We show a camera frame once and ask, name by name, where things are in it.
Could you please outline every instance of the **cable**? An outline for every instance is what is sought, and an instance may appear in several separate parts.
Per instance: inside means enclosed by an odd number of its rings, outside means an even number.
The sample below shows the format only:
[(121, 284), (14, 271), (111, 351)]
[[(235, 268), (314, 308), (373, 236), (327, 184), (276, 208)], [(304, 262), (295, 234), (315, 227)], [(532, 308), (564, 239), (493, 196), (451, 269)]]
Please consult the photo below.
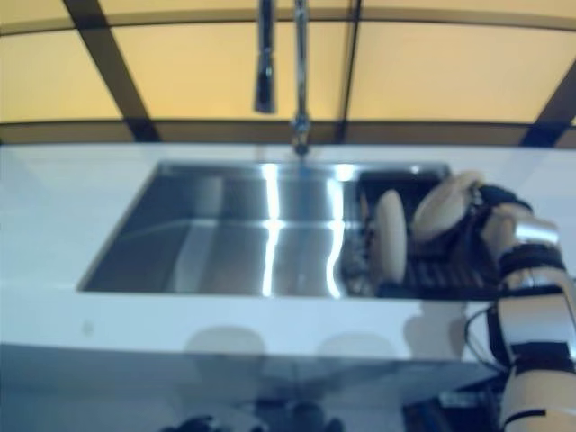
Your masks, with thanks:
[(491, 363), (490, 361), (483, 358), (476, 347), (470, 343), (470, 326), (472, 325), (473, 321), (480, 317), (482, 314), (485, 314), (488, 311), (488, 308), (476, 311), (464, 325), (464, 343), (470, 349), (476, 360), (478, 360), (481, 364), (488, 367), (492, 371), (498, 372), (499, 374), (507, 374), (509, 370), (498, 363)]

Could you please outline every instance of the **faucet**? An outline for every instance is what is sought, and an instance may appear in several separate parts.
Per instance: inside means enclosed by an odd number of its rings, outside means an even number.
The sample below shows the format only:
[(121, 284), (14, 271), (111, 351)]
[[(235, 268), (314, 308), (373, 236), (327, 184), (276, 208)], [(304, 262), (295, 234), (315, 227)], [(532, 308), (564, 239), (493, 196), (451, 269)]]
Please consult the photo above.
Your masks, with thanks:
[[(255, 109), (259, 113), (274, 113), (274, 0), (260, 0), (258, 12), (258, 66), (256, 72)], [(292, 120), (294, 135), (292, 147), (303, 160), (308, 153), (311, 127), (307, 105), (307, 53), (308, 24), (307, 0), (294, 0), (296, 22), (296, 114)]]

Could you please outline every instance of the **white countertop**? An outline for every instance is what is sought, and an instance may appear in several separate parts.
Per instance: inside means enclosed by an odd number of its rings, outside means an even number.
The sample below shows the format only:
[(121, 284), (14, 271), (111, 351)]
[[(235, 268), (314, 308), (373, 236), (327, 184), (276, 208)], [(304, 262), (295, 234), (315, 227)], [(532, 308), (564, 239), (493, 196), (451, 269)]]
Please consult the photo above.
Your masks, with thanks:
[[(422, 301), (130, 295), (77, 287), (161, 160), (293, 160), (288, 146), (65, 145), (0, 148), (1, 341), (45, 347), (457, 359), (464, 305)], [(444, 162), (479, 169), (558, 224), (576, 274), (576, 151), (316, 147), (316, 162)], [(481, 304), (471, 304), (469, 315)], [(446, 338), (431, 336), (445, 329)], [(480, 340), (485, 328), (475, 326)], [(469, 359), (464, 352), (464, 359)]]

